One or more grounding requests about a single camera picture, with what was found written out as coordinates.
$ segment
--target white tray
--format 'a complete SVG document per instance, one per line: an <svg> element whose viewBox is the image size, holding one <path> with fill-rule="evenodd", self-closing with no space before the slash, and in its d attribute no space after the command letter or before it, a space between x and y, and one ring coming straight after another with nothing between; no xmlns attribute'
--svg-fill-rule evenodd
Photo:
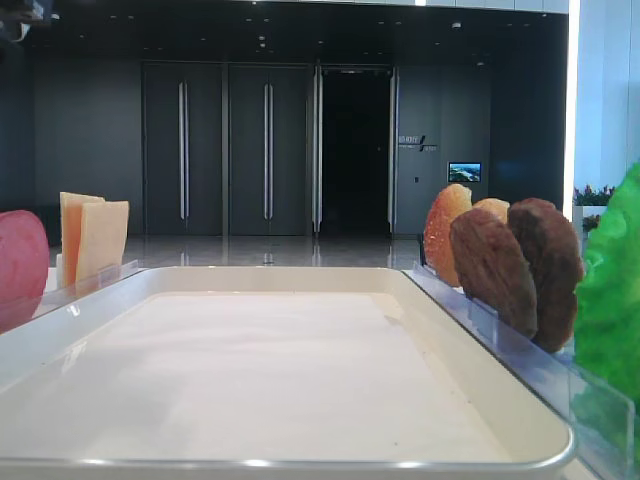
<svg viewBox="0 0 640 480"><path fill-rule="evenodd" d="M574 457L391 270L147 270L0 352L0 478L547 480Z"/></svg>

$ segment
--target baked cookie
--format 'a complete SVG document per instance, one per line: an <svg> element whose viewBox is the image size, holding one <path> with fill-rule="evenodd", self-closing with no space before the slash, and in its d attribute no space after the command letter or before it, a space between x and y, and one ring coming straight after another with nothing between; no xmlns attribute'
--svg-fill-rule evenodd
<svg viewBox="0 0 640 480"><path fill-rule="evenodd" d="M498 200L497 198L485 198L476 202L473 208L482 208L487 212L493 213L502 223L507 223L507 213L509 212L509 202Z"/></svg>
<svg viewBox="0 0 640 480"><path fill-rule="evenodd" d="M452 287L459 287L460 282L453 265L449 230L451 222L468 210L471 210L471 190L458 184L450 185L433 202L424 231L427 264Z"/></svg>
<svg viewBox="0 0 640 480"><path fill-rule="evenodd" d="M538 332L533 341L557 352L573 333L578 309L574 292L584 275L575 231L552 203L538 198L512 205L508 224L536 285Z"/></svg>
<svg viewBox="0 0 640 480"><path fill-rule="evenodd" d="M500 320L532 338L537 331L536 289L509 227L496 215L474 208L451 224L451 247L465 293L493 307Z"/></svg>

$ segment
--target white wall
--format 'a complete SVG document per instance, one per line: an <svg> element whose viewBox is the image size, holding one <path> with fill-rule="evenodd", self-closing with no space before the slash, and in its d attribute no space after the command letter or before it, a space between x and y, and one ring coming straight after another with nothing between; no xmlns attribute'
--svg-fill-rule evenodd
<svg viewBox="0 0 640 480"><path fill-rule="evenodd" d="M639 47L640 0L581 1L574 180L579 188L619 184L640 155Z"/></svg>

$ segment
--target yellow cheese slice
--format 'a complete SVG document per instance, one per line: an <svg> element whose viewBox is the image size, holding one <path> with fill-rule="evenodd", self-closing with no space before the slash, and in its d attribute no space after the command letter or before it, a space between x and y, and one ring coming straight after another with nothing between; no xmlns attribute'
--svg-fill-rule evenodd
<svg viewBox="0 0 640 480"><path fill-rule="evenodd" d="M85 203L76 282L122 265L127 241L129 202Z"/></svg>
<svg viewBox="0 0 640 480"><path fill-rule="evenodd" d="M90 197L75 193L60 193L60 222L62 225L62 285L64 288L76 281L76 265L82 229L82 205L104 203L102 197Z"/></svg>

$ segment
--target gray wall panel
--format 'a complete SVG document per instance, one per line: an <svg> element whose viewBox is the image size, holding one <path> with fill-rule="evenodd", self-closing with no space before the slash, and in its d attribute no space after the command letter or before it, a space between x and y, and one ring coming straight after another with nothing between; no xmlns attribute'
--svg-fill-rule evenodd
<svg viewBox="0 0 640 480"><path fill-rule="evenodd" d="M489 195L562 209L567 52L547 40L494 66Z"/></svg>
<svg viewBox="0 0 640 480"><path fill-rule="evenodd" d="M128 200L130 232L142 233L140 65L46 60L35 64L36 197L60 191Z"/></svg>
<svg viewBox="0 0 640 480"><path fill-rule="evenodd" d="M476 202L489 192L491 79L484 69L448 68L442 84L442 165L448 175L450 162L482 164L482 181L465 184Z"/></svg>
<svg viewBox="0 0 640 480"><path fill-rule="evenodd" d="M401 67L399 77L398 135L426 135L427 143L440 145L440 69ZM446 185L446 168L440 157L440 148L435 152L420 152L417 148L398 145L395 233L418 233L424 228L425 209Z"/></svg>
<svg viewBox="0 0 640 480"><path fill-rule="evenodd" d="M467 184L473 200L487 196L491 82L477 68L399 68L398 134L426 136L435 152L398 148L397 234L424 230L427 212L448 185L449 162L480 162L482 183Z"/></svg>
<svg viewBox="0 0 640 480"><path fill-rule="evenodd" d="M22 49L2 43L0 65L0 210L35 200L32 71Z"/></svg>

